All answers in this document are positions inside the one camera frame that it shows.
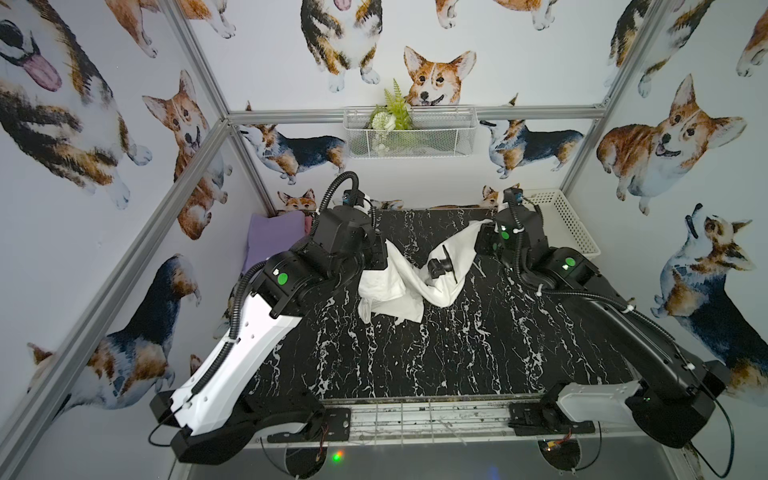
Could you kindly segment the white printed t-shirt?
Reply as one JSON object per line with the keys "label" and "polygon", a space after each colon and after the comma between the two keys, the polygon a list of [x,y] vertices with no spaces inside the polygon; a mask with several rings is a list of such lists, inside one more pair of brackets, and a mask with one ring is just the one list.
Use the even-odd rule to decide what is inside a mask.
{"label": "white printed t-shirt", "polygon": [[363,323],[369,324],[375,314],[419,323],[426,303],[439,308],[453,305],[474,263],[481,228],[489,223],[472,221],[433,249],[421,268],[387,241],[387,267],[365,270],[358,284],[358,315]]}

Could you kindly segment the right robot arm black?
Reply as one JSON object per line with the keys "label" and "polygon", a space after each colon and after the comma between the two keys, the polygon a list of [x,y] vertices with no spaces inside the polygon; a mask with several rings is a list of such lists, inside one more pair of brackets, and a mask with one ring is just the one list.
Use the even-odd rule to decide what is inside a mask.
{"label": "right robot arm black", "polygon": [[550,246],[543,214],[522,189],[504,190],[476,249],[503,264],[527,292],[562,305],[590,322],[635,370],[622,384],[560,382],[543,408],[573,423],[608,422],[638,427],[658,443],[681,449],[708,424],[730,372],[704,361],[625,300],[598,267],[570,247]]}

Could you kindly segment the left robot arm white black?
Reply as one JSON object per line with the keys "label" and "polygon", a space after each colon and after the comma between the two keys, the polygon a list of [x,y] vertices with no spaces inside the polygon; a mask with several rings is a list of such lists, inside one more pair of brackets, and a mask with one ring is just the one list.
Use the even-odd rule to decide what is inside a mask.
{"label": "left robot arm white black", "polygon": [[310,393],[258,398],[249,384],[275,346],[318,304],[387,266],[385,240],[366,209],[356,173],[340,174],[321,200],[311,232],[238,281],[228,332],[183,386],[151,402],[169,448],[185,464],[220,465],[254,438],[327,434],[325,407]]}

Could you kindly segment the white plastic basket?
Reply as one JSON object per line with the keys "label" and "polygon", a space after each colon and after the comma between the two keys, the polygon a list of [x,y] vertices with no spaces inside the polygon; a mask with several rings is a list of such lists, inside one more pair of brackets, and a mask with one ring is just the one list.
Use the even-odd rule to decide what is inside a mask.
{"label": "white plastic basket", "polygon": [[528,205],[540,208],[544,232],[552,246],[573,248],[590,260],[601,254],[597,243],[562,191],[526,190],[524,196],[528,199]]}

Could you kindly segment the folded purple t-shirt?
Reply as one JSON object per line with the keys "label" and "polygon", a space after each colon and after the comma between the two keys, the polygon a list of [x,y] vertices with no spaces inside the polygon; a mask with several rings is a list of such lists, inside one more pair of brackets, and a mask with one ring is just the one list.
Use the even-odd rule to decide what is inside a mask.
{"label": "folded purple t-shirt", "polygon": [[247,231],[242,273],[245,274],[255,264],[288,250],[305,235],[305,215],[300,211],[270,218],[253,214]]}

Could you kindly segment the artificial green fern plant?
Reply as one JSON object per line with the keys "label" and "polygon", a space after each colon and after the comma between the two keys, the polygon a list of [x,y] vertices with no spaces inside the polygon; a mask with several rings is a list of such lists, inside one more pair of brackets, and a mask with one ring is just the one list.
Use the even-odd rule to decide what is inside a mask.
{"label": "artificial green fern plant", "polygon": [[372,150],[378,155],[404,147],[404,132],[413,129],[410,105],[397,83],[384,89],[385,103],[377,105],[366,125],[370,131]]}

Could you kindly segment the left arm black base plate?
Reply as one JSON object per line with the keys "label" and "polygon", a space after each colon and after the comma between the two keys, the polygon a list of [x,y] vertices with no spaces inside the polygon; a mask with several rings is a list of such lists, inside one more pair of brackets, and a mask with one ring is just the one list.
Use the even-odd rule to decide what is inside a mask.
{"label": "left arm black base plate", "polygon": [[270,444],[324,441],[347,441],[351,430],[350,408],[328,408],[313,417],[298,433],[278,433],[267,437]]}

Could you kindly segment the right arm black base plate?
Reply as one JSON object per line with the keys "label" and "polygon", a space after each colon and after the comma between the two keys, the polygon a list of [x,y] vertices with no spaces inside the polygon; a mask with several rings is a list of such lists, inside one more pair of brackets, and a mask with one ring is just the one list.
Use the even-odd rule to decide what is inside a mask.
{"label": "right arm black base plate", "polygon": [[566,436],[597,431],[593,422],[572,421],[556,406],[541,402],[512,402],[508,411],[508,426],[517,436]]}

